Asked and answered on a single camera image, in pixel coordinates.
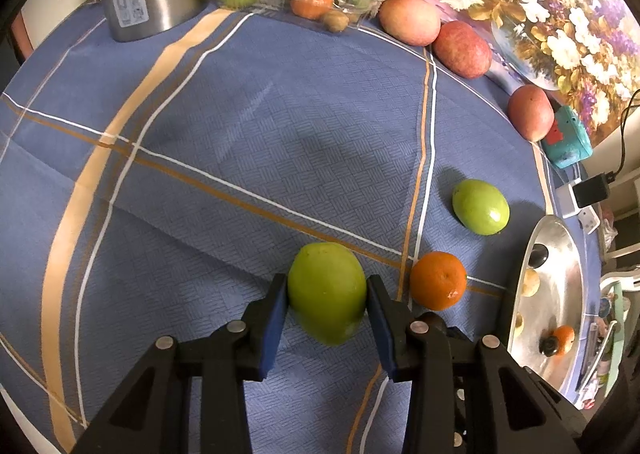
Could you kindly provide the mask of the white plug adapter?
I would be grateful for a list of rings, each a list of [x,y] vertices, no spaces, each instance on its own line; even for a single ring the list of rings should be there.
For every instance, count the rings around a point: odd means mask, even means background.
[[[582,208],[578,212],[577,217],[580,225],[582,226],[582,230],[587,235],[593,233],[601,224],[600,217],[593,206]]]

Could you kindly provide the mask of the oblong green fruit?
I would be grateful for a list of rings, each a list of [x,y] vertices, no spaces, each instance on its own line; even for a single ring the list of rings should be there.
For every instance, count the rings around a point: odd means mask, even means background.
[[[356,333],[367,281],[357,257],[336,243],[299,249],[288,271],[288,296],[299,324],[314,339],[339,346]]]

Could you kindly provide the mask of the blue plaid tablecloth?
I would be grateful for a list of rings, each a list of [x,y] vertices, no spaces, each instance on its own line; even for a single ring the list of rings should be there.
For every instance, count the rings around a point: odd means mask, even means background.
[[[491,80],[373,26],[211,8],[120,44],[99,6],[77,10],[1,91],[1,393],[35,448],[70,452],[153,340],[238,318],[309,243],[392,294],[450,252],[470,284],[445,318],[489,333],[514,252],[586,174],[505,109]],[[465,179],[506,198],[501,232],[458,220]]]

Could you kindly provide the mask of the pale pink apple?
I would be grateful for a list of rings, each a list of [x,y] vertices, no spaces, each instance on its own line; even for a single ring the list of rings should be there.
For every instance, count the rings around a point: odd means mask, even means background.
[[[378,22],[390,36],[415,47],[428,46],[440,31],[439,10],[425,0],[385,0]]]

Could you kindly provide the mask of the round green fruit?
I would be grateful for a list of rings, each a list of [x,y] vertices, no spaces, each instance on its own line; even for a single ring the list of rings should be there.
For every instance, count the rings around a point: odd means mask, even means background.
[[[489,236],[501,232],[510,220],[510,206],[492,184],[476,179],[461,181],[452,192],[452,208],[471,232]]]

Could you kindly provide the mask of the white power strip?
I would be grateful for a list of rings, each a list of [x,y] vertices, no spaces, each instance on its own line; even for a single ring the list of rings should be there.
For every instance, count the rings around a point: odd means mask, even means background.
[[[580,207],[578,206],[575,188],[580,182],[582,182],[582,180],[577,178],[555,189],[558,214],[562,219],[572,218],[579,214]]]

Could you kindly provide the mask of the white wooden chair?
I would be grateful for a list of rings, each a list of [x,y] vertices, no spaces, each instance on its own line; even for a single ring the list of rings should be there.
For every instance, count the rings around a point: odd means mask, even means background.
[[[621,219],[602,220],[597,230],[602,276],[600,296],[606,297],[615,286],[623,292],[639,290],[639,213]]]

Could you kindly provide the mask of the teal tin box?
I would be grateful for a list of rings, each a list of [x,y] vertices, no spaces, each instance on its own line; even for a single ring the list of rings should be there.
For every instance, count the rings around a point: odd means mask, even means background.
[[[561,106],[554,122],[542,140],[542,148],[555,167],[564,169],[592,155],[592,146],[586,127],[577,113],[568,105]]]

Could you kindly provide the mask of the tan round fruit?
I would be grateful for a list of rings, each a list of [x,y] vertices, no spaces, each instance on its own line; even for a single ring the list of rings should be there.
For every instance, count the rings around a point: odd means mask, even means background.
[[[533,297],[540,287],[539,273],[533,268],[527,268],[522,281],[522,296]]]

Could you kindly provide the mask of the red apple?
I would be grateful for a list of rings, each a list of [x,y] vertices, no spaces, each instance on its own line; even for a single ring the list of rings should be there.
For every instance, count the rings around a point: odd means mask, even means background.
[[[548,96],[533,84],[524,84],[511,94],[506,114],[516,131],[529,142],[542,140],[554,122]]]
[[[492,61],[489,44],[462,21],[442,24],[433,52],[448,70],[466,79],[485,75]]]

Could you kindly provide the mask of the black power adapter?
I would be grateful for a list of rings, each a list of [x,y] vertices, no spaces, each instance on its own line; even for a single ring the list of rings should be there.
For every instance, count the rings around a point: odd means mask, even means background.
[[[597,174],[573,186],[576,205],[579,209],[606,200],[610,196],[610,181],[607,174]]]

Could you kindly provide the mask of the red apple right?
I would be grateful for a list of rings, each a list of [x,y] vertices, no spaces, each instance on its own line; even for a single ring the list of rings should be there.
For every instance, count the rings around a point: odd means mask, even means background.
[[[506,114],[516,131],[529,142],[542,140],[554,122],[548,96],[533,84],[524,84],[511,94]]]

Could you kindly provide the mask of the large stainless steel basin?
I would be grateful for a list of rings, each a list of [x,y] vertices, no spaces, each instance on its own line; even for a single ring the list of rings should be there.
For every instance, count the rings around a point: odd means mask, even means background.
[[[535,296],[522,296],[522,281],[528,258],[536,243],[549,249],[548,260],[535,269],[540,287]],[[576,364],[582,317],[585,310],[584,280],[578,246],[570,230],[558,217],[545,216],[533,229],[523,252],[514,266],[501,315],[501,340],[515,362],[531,368],[552,387],[561,392],[570,388]],[[539,351],[542,338],[553,335],[560,326],[574,332],[575,343],[565,352],[547,358]]]

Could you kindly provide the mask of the floral painting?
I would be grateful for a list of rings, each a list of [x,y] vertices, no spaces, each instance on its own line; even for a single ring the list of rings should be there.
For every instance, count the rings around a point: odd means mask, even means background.
[[[489,30],[514,70],[576,110],[592,145],[639,88],[639,23],[624,0],[435,0]]]

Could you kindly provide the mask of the orange tangerine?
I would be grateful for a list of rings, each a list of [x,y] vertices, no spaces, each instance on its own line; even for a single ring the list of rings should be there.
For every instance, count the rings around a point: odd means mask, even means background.
[[[457,304],[466,291],[463,263],[448,252],[428,252],[412,267],[410,296],[420,306],[433,311]]]

